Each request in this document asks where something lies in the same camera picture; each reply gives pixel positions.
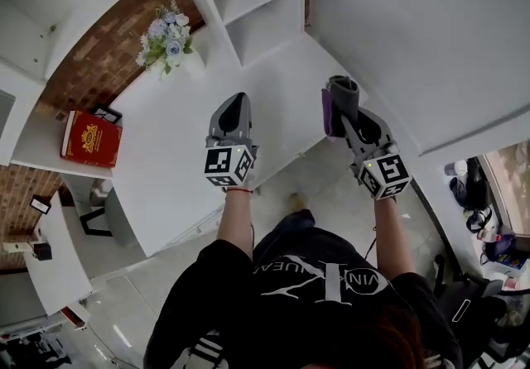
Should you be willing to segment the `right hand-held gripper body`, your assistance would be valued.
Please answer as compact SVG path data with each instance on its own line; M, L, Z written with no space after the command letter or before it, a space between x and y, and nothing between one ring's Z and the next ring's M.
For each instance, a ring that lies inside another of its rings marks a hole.
M341 122L354 155L350 168L359 184L376 200L403 192L412 176L399 154L388 124L364 108L358 109L355 123L346 115L341 117Z

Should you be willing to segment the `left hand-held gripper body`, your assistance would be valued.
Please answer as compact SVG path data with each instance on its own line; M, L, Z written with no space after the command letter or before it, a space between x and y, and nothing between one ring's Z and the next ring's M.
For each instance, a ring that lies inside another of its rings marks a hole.
M225 100L212 114L205 139L205 178L221 189L241 188L254 166L258 146L251 138L251 103L240 92Z

